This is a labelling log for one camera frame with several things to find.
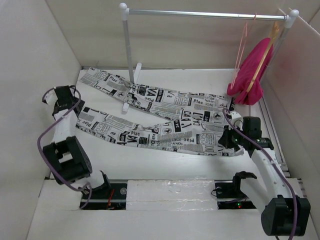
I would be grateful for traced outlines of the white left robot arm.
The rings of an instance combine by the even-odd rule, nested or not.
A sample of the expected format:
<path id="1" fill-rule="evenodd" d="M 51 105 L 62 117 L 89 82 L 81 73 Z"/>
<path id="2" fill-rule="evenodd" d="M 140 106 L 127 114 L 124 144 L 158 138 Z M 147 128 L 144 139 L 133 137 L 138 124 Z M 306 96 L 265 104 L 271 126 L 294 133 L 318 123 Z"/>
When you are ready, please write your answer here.
<path id="1" fill-rule="evenodd" d="M 37 140 L 39 153 L 59 185 L 75 191 L 89 191 L 91 185 L 72 186 L 88 179 L 93 172 L 87 153 L 76 137 L 76 123 L 85 104 L 75 85 L 56 86 L 47 90 L 42 102 L 53 107 L 54 123 Z"/>

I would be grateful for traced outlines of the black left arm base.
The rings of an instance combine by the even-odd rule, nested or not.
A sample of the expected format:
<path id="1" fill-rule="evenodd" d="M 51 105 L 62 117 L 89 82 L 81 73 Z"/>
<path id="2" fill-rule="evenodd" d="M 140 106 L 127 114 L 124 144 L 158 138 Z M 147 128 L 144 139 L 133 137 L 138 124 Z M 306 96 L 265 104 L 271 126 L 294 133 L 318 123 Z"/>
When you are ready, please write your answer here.
<path id="1" fill-rule="evenodd" d="M 89 194 L 82 195 L 79 207 L 82 210 L 125 210 L 127 204 L 127 181 L 111 182 L 109 189 L 94 190 L 86 206 Z"/>

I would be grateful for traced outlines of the pink wire hanger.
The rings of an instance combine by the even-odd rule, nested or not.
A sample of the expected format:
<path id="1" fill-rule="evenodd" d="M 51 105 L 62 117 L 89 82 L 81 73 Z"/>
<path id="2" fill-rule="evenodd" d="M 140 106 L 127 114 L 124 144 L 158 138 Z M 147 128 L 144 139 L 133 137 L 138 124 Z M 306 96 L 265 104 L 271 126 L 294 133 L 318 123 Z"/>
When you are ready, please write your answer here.
<path id="1" fill-rule="evenodd" d="M 257 19 L 257 13 L 254 14 L 253 22 L 255 22 L 256 19 Z M 237 79 L 237 76 L 238 76 L 238 72 L 240 70 L 240 65 L 241 65 L 241 62 L 242 62 L 244 50 L 245 50 L 245 47 L 246 47 L 246 44 L 247 44 L 248 36 L 249 36 L 254 24 L 255 23 L 253 23 L 248 28 L 248 22 L 246 21 L 244 26 L 243 26 L 241 39 L 240 39 L 238 52 L 237 52 L 237 57 L 236 57 L 236 62 L 235 62 L 235 66 L 234 66 L 233 78 L 232 78 L 231 87 L 230 87 L 231 89 L 234 88 L 234 85 L 236 83 L 236 79 Z"/>

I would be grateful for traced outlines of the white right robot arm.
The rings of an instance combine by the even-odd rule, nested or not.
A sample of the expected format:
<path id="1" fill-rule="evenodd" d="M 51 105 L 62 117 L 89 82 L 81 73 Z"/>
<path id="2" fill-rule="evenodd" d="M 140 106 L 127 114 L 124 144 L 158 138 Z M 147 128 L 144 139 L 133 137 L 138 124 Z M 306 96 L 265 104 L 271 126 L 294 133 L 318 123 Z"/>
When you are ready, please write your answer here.
<path id="1" fill-rule="evenodd" d="M 237 172 L 232 179 L 232 193 L 249 198 L 260 212 L 262 229 L 267 236 L 287 236 L 290 240 L 304 236 L 310 202 L 296 194 L 282 172 L 271 140 L 262 136 L 260 118 L 243 117 L 236 111 L 227 110 L 223 114 L 228 124 L 218 143 L 236 152 L 246 150 L 263 181 L 260 184 L 254 173 Z"/>

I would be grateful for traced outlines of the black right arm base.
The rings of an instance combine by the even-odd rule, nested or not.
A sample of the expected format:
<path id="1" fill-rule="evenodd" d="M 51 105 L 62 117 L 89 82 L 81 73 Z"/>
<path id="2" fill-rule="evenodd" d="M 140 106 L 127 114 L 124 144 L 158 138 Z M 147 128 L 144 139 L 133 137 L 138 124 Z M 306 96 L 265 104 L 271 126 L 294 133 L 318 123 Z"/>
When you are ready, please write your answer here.
<path id="1" fill-rule="evenodd" d="M 211 195 L 216 198 L 218 210 L 256 209 L 243 192 L 235 190 L 231 180 L 215 180 Z"/>

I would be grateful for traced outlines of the newspaper print trousers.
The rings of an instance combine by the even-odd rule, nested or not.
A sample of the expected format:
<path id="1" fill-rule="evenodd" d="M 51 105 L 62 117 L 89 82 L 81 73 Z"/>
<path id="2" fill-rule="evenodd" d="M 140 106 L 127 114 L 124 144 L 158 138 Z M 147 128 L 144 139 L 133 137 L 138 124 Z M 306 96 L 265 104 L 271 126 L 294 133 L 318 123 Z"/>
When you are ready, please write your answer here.
<path id="1" fill-rule="evenodd" d="M 108 143 L 203 156 L 244 153 L 241 146 L 220 142 L 228 128 L 223 109 L 234 109 L 232 97 L 132 83 L 96 68 L 88 69 L 77 85 L 132 108 L 131 116 L 121 117 L 85 102 L 76 127 Z"/>

